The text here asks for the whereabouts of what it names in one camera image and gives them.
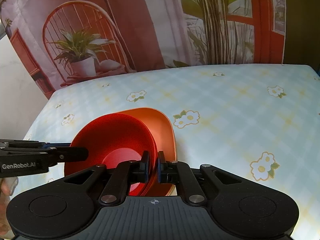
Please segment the left human hand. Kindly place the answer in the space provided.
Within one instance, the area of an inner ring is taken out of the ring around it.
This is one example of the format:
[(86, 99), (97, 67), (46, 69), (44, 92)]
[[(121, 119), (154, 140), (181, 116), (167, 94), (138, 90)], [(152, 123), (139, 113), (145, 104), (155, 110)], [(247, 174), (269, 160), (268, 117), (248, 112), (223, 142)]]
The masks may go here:
[(12, 239), (14, 234), (7, 220), (7, 206), (18, 184), (17, 177), (1, 178), (0, 223), (1, 239)]

